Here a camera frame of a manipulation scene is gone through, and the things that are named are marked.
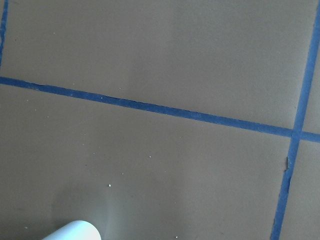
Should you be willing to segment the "light blue cup near toaster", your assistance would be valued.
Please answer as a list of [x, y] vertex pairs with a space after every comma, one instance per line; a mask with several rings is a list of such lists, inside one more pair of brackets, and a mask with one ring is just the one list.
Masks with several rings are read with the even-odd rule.
[[43, 240], [101, 240], [102, 237], [97, 228], [83, 220], [72, 221], [59, 228]]

